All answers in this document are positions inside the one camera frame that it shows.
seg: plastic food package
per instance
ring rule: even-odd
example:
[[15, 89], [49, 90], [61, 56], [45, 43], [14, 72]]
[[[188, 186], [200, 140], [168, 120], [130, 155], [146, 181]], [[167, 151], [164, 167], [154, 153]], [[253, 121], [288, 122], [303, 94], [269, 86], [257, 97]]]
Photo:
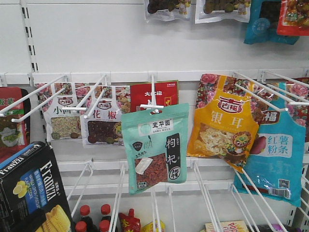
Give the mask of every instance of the plastic food package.
[[145, 0], [146, 20], [189, 20], [191, 0]]
[[[102, 98], [90, 118], [84, 118], [96, 103], [100, 93]], [[84, 115], [80, 116], [83, 145], [118, 144], [123, 145], [121, 133], [122, 114], [130, 112], [130, 86], [98, 86], [93, 92], [91, 103]]]
[[[62, 110], [62, 107], [76, 106], [88, 93], [90, 86], [86, 83], [54, 83], [39, 92], [40, 101], [46, 100], [62, 88], [65, 90], [42, 107], [48, 142], [58, 139], [81, 138], [80, 113]], [[88, 98], [83, 107], [88, 107], [90, 103], [91, 99]]]
[[187, 155], [202, 158], [218, 155], [241, 172], [259, 126], [253, 118], [256, 116], [251, 109], [251, 95], [235, 84], [253, 91], [253, 84], [247, 80], [202, 75]]
[[223, 19], [249, 22], [251, 0], [197, 0], [195, 23], [212, 23]]
[[[178, 81], [158, 82], [154, 84], [157, 105], [169, 106], [178, 104]], [[131, 86], [131, 112], [143, 110], [141, 104], [151, 101], [151, 84]]]
[[[280, 83], [280, 88], [285, 89], [285, 83]], [[279, 108], [285, 107], [281, 98], [271, 103]], [[263, 195], [287, 201], [297, 207], [301, 203], [305, 125], [306, 121], [302, 118], [293, 119], [289, 112], [277, 112], [270, 108], [264, 123], [260, 125], [244, 168]], [[255, 193], [247, 178], [241, 176], [252, 193]], [[237, 176], [234, 184], [240, 192], [247, 193]]]
[[[160, 225], [161, 225], [161, 232], [165, 232], [165, 224], [163, 221], [160, 220]], [[158, 228], [158, 222], [157, 220], [155, 221], [155, 228], [156, 228], [156, 232], [159, 231], [159, 228]], [[154, 232], [154, 223], [153, 222], [150, 222], [148, 223], [147, 225], [145, 225], [142, 229], [141, 229], [141, 232]]]
[[122, 116], [130, 194], [143, 192], [159, 182], [186, 181], [189, 104], [171, 105], [159, 114], [151, 112]]
[[[0, 110], [27, 94], [26, 90], [18, 87], [1, 87]], [[0, 163], [29, 144], [30, 117], [20, 123], [11, 120], [21, 118], [30, 108], [30, 100], [27, 99], [6, 112], [5, 117], [0, 117]]]
[[250, 21], [247, 27], [245, 44], [275, 43], [295, 44], [297, 36], [283, 36], [277, 34], [281, 0], [252, 1]]
[[309, 35], [309, 2], [283, 0], [277, 33], [279, 35]]

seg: teal package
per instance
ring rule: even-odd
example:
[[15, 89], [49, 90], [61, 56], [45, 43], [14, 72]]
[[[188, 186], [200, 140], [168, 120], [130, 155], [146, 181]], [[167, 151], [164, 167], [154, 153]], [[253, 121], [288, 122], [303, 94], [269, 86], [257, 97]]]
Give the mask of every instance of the teal package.
[[187, 179], [189, 104], [171, 105], [159, 114], [151, 112], [122, 115], [130, 194], [159, 182], [183, 183]]
[[245, 44], [275, 43], [295, 44], [299, 36], [277, 34], [281, 0], [253, 0], [250, 8], [250, 21], [247, 26]]
[[[280, 88], [285, 89], [285, 83], [280, 83]], [[285, 107], [281, 98], [271, 103], [279, 108]], [[286, 111], [269, 109], [265, 119], [270, 124], [261, 124], [244, 170], [262, 195], [300, 207], [306, 128], [297, 124]], [[240, 176], [252, 190], [244, 174]], [[247, 193], [237, 176], [234, 185], [238, 191]]]

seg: blue package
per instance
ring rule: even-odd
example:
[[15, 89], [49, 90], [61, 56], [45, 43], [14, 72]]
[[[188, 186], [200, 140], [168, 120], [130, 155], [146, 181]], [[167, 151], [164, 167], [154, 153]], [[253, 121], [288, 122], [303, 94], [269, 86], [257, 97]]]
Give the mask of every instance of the blue package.
[[281, 0], [254, 0], [251, 4], [245, 44], [275, 43], [295, 44], [299, 36], [277, 34]]
[[[285, 89], [285, 83], [279, 86]], [[271, 103], [279, 108], [285, 107], [281, 98]], [[300, 207], [305, 133], [306, 128], [297, 124], [287, 111], [270, 108], [265, 112], [244, 167], [262, 195]], [[256, 193], [245, 175], [240, 176], [248, 189]], [[239, 192], [247, 193], [237, 176], [234, 185]]]

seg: dark bottle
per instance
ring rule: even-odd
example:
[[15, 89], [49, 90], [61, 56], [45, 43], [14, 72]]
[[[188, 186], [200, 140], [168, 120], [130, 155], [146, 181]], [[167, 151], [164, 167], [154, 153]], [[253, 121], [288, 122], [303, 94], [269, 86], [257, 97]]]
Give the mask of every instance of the dark bottle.
[[87, 224], [84, 221], [79, 221], [75, 225], [76, 232], [87, 232]]
[[104, 204], [101, 206], [101, 213], [103, 215], [101, 221], [108, 220], [111, 222], [112, 217], [109, 215], [111, 213], [111, 206], [109, 204]]
[[110, 221], [102, 220], [99, 224], [100, 232], [108, 232], [110, 228]]
[[89, 205], [83, 205], [80, 208], [81, 213], [81, 221], [84, 221], [87, 224], [87, 232], [98, 232], [97, 227], [93, 224], [92, 218], [90, 215], [90, 207]]

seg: red package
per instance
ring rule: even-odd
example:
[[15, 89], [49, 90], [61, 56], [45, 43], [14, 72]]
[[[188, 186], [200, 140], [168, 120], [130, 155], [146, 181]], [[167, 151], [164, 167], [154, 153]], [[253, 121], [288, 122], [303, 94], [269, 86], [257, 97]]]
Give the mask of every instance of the red package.
[[[178, 81], [158, 82], [154, 84], [157, 105], [169, 106], [178, 104]], [[131, 112], [144, 110], [141, 104], [151, 101], [151, 84], [131, 86]]]
[[309, 2], [307, 0], [282, 0], [279, 35], [309, 35]]
[[[22, 98], [23, 95], [25, 93], [18, 87], [1, 87], [0, 110]], [[29, 105], [29, 101], [22, 102], [5, 112], [4, 117], [0, 117], [0, 163], [29, 144], [29, 118], [20, 123], [11, 121], [12, 118], [21, 118], [25, 110], [30, 109]]]

